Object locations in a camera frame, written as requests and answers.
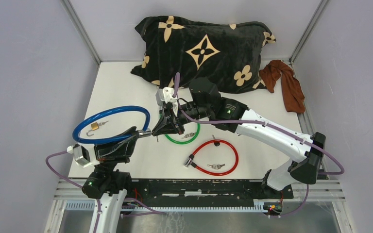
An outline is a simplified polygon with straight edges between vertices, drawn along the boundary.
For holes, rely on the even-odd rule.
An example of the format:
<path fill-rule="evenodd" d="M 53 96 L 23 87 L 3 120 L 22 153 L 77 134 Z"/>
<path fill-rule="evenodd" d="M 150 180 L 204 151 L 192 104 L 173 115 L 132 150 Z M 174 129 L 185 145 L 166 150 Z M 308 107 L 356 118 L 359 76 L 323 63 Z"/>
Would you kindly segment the green cable lock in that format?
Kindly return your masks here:
<path fill-rule="evenodd" d="M 181 140 L 178 140 L 178 139 L 174 139 L 174 138 L 172 138 L 172 137 L 169 136 L 168 134 L 165 134 L 164 136 L 165 136 L 165 138 L 166 138 L 168 141 L 170 141 L 170 142 L 172 142 L 172 143 L 174 143 L 174 144 L 177 144 L 177 145 L 186 145 L 186 144 L 189 144 L 189 143 L 195 141 L 196 138 L 198 137 L 200 131 L 201 131 L 201 125 L 197 123 L 197 129 L 196 129 L 196 131 L 195 131 L 195 132 L 197 132 L 197 136 L 196 136 L 195 138 L 193 138 L 193 139 L 188 140 L 188 139 L 182 139 L 182 138 L 181 138 Z"/>

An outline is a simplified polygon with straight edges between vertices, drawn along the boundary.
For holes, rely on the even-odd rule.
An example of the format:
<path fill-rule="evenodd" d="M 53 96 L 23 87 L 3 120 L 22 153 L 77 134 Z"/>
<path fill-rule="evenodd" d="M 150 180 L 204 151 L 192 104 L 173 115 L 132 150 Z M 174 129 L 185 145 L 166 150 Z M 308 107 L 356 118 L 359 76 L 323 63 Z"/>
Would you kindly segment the red cable lock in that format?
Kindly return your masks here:
<path fill-rule="evenodd" d="M 208 140 L 199 145 L 184 162 L 185 167 L 191 167 L 203 174 L 213 177 L 223 177 L 232 174 L 239 165 L 239 153 L 230 142 L 216 139 L 220 146 L 214 146 L 214 140 Z M 214 170 L 207 165 L 225 164 L 219 170 Z"/>

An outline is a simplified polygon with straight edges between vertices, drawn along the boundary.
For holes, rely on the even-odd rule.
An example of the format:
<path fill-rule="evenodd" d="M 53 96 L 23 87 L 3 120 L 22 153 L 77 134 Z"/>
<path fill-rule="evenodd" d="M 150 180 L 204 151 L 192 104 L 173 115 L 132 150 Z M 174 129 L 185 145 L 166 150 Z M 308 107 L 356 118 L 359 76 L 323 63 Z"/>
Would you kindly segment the black padlock key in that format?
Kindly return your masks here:
<path fill-rule="evenodd" d="M 220 146 L 220 142 L 219 142 L 219 141 L 216 141 L 216 138 L 215 138 L 214 135 L 212 135 L 212 138 L 213 138 L 213 140 L 214 140 L 214 142 L 213 142 L 214 146 L 216 146 L 216 147 Z"/>

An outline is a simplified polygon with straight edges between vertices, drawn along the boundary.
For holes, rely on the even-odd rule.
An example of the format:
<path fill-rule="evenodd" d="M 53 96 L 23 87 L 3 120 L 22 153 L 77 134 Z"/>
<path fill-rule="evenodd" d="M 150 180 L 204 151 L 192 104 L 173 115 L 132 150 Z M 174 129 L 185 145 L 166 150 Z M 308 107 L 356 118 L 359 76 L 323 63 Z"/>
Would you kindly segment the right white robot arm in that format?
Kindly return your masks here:
<path fill-rule="evenodd" d="M 274 123 L 237 100 L 222 97 L 217 86 L 207 78 L 194 79 L 189 84 L 192 101 L 178 103 L 178 83 L 159 88 L 156 101 L 162 112 L 152 130 L 153 136 L 182 134 L 190 122 L 210 124 L 223 131 L 254 138 L 285 154 L 289 160 L 267 171 L 261 192 L 274 198 L 286 186 L 295 182 L 315 184 L 323 157 L 325 137 L 291 131 Z"/>

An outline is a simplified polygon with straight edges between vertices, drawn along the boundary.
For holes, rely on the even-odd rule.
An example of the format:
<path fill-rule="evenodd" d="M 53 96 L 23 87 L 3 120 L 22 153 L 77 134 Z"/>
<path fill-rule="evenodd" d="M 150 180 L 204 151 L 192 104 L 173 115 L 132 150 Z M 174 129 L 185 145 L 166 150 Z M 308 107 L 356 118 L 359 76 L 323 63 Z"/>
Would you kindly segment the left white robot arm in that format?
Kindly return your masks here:
<path fill-rule="evenodd" d="M 130 173 L 116 169 L 117 164 L 130 162 L 139 139 L 135 126 L 120 135 L 125 134 L 129 137 L 124 140 L 94 144 L 90 149 L 81 145 L 83 154 L 89 156 L 86 165 L 94 168 L 81 188 L 88 198 L 96 200 L 91 223 L 94 233 L 116 231 L 123 201 L 134 189 Z"/>

